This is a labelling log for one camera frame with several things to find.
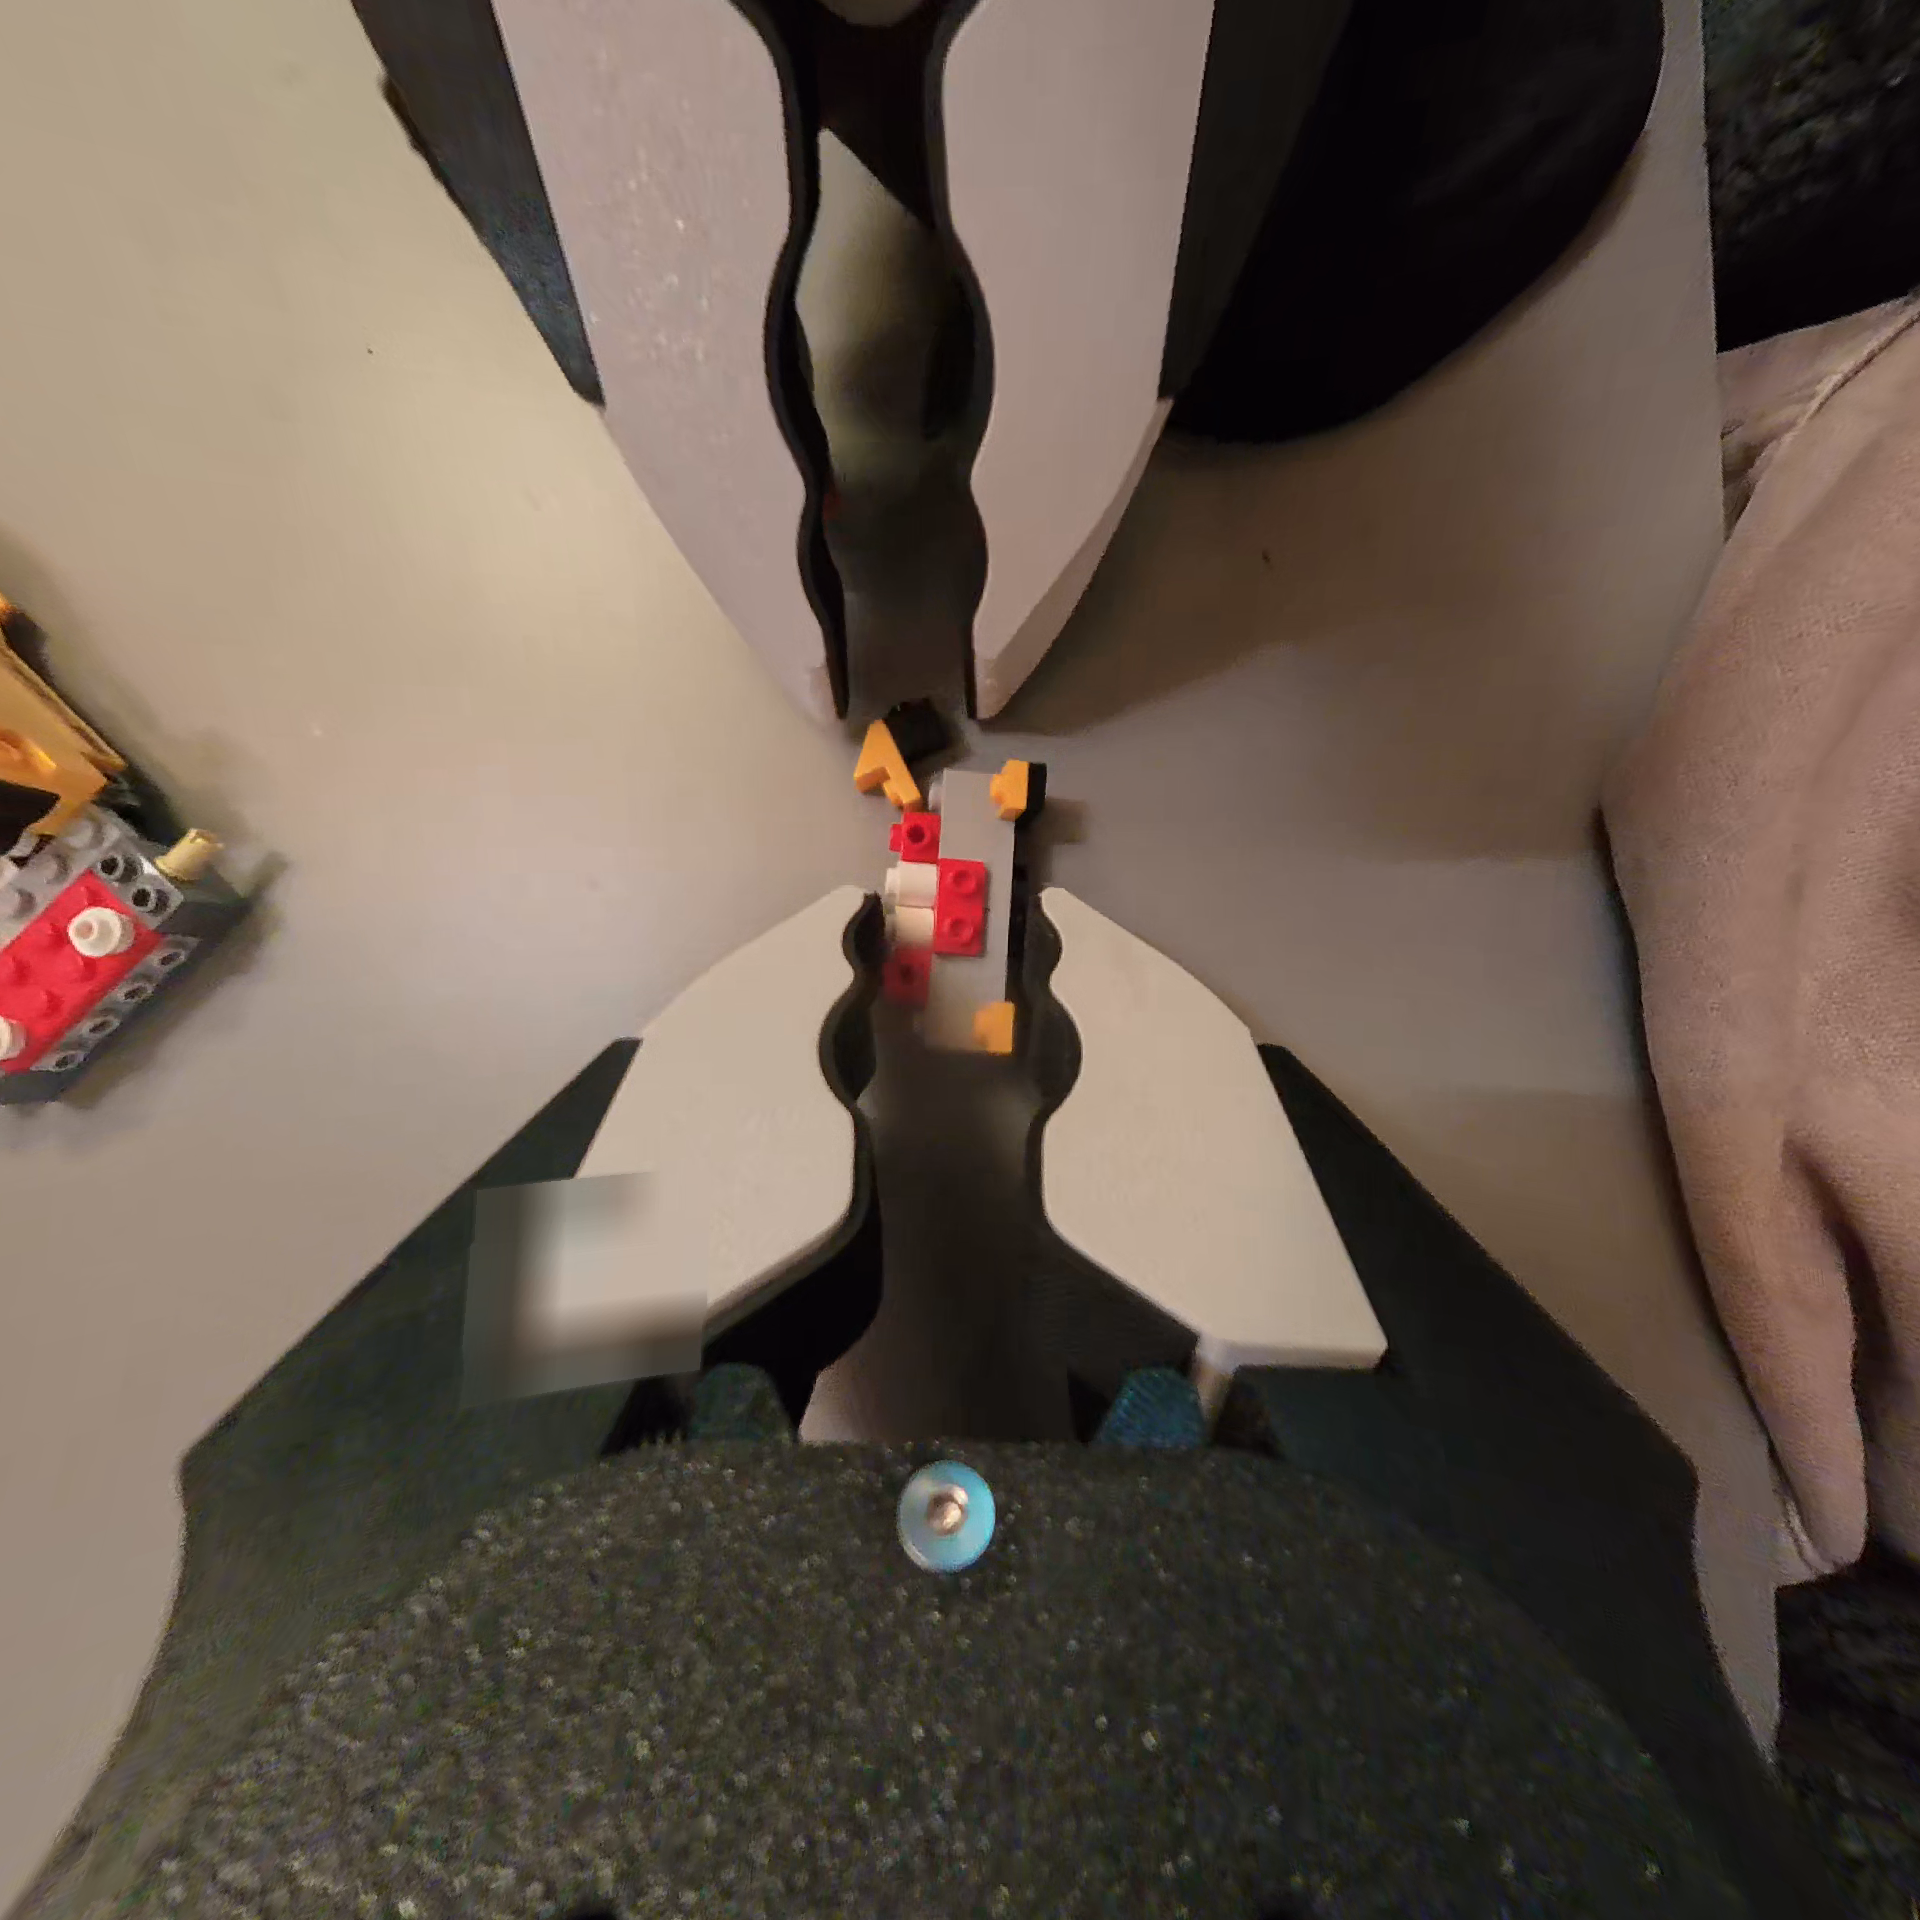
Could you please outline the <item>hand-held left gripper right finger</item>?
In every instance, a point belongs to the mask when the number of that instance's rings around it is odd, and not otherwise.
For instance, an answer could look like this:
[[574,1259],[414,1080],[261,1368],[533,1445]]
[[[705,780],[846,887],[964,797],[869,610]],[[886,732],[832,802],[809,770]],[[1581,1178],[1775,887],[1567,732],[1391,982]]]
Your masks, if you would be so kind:
[[1026,1014],[1029,1315],[1069,1382],[1372,1369],[1378,1310],[1233,1009],[1069,889],[1041,889]]

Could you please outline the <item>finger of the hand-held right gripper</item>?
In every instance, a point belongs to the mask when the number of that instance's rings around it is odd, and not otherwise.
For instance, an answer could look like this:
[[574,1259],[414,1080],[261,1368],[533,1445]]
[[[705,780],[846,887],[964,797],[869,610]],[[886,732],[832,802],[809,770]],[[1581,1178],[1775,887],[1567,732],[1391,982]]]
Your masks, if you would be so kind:
[[810,719],[849,710],[827,435],[802,379],[818,216],[802,4],[496,4],[607,435]]
[[982,322],[974,717],[1029,682],[1165,429],[1165,322],[1212,4],[953,4],[931,210]]

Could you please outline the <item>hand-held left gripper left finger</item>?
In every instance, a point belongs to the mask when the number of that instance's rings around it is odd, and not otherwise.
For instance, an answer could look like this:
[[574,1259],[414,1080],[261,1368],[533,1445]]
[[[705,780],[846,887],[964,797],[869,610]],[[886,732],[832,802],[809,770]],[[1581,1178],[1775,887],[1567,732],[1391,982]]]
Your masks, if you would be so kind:
[[810,1399],[882,1306],[876,896],[827,889],[700,973],[577,1169],[577,1350]]

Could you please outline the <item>red white lego assembly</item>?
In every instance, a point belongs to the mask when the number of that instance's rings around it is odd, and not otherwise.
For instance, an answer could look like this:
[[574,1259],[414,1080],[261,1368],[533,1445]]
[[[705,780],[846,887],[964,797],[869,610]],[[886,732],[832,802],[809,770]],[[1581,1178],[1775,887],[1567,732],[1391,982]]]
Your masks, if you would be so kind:
[[1026,842],[1046,766],[942,770],[891,825],[882,878],[882,996],[924,1047],[1010,1060],[1026,920]]

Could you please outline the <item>yellow lego car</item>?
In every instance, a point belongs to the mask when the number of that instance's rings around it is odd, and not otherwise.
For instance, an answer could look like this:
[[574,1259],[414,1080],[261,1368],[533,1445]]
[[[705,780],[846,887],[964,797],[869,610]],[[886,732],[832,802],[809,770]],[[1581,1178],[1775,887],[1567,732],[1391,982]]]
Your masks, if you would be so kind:
[[246,918],[224,842],[65,696],[5,602],[5,1111],[71,1096]]

